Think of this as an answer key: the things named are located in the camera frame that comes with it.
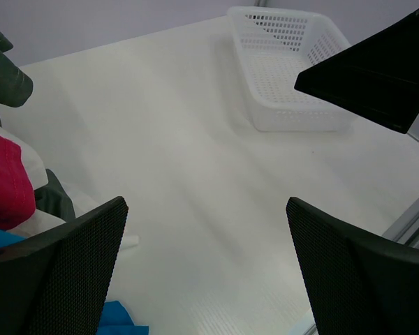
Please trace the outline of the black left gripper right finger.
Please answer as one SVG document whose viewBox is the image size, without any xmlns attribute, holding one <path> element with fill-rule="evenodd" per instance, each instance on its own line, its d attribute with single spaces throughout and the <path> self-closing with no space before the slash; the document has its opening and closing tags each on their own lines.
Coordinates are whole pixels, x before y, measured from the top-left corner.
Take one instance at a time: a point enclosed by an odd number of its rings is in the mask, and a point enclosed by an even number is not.
<svg viewBox="0 0 419 335">
<path fill-rule="evenodd" d="M 319 334 L 419 334 L 419 249 L 299 198 L 286 214 Z"/>
</svg>

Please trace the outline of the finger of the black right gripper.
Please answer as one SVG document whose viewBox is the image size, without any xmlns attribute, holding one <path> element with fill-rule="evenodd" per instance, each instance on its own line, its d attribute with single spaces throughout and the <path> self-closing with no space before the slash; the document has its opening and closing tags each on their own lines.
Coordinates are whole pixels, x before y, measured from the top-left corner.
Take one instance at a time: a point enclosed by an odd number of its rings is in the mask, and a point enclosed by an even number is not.
<svg viewBox="0 0 419 335">
<path fill-rule="evenodd" d="M 407 133 L 419 115 L 419 9 L 302 71 L 295 90 Z"/>
</svg>

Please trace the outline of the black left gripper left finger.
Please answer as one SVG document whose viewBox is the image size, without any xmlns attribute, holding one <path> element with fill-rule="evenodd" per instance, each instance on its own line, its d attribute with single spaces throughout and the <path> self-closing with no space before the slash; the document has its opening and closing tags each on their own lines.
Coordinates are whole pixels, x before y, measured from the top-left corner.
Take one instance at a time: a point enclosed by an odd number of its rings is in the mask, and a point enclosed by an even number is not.
<svg viewBox="0 0 419 335">
<path fill-rule="evenodd" d="M 118 196 L 0 248 L 0 334 L 95 334 L 123 237 Z"/>
</svg>

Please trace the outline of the blue t shirt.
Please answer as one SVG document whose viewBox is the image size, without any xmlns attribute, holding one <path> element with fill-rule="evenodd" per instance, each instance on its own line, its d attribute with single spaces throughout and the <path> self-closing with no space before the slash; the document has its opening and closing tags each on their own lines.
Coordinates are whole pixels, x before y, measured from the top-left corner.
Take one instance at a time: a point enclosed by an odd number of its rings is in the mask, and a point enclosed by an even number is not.
<svg viewBox="0 0 419 335">
<path fill-rule="evenodd" d="M 24 237 L 0 230 L 0 248 L 25 240 Z M 137 325 L 119 301 L 104 303 L 97 334 L 148 335 L 149 326 Z"/>
</svg>

